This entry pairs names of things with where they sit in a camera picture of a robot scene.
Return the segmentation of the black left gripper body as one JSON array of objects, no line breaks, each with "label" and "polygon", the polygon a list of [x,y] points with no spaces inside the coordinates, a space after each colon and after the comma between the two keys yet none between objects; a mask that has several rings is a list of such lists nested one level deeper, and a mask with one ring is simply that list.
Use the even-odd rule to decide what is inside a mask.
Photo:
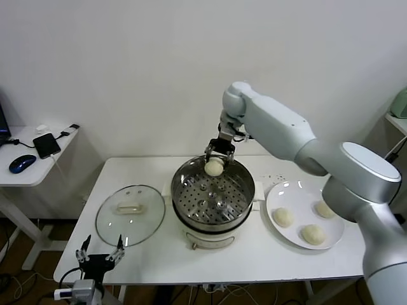
[{"label": "black left gripper body", "polygon": [[114,269],[115,263],[107,259],[108,254],[92,254],[89,255],[89,260],[81,262],[79,267],[84,272],[85,280],[102,281],[104,275]]}]

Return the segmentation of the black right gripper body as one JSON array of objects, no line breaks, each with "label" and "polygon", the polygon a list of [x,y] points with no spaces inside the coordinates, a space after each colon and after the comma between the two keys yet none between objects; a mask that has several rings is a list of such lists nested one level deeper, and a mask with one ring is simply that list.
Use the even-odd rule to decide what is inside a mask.
[{"label": "black right gripper body", "polygon": [[211,139],[207,146],[207,154],[212,154],[213,152],[231,156],[235,153],[235,146],[229,140],[222,138]]}]

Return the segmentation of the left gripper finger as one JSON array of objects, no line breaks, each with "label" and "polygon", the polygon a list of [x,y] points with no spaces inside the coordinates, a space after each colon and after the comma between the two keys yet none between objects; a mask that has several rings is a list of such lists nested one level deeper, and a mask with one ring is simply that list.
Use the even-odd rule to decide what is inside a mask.
[{"label": "left gripper finger", "polygon": [[119,262],[125,255],[125,247],[123,245],[122,235],[118,239],[116,249],[106,257],[109,262]]},{"label": "left gripper finger", "polygon": [[79,250],[76,250],[76,258],[78,262],[85,262],[90,260],[87,254],[87,249],[90,244],[91,236],[92,235],[89,234],[87,239],[82,243],[81,248]]}]

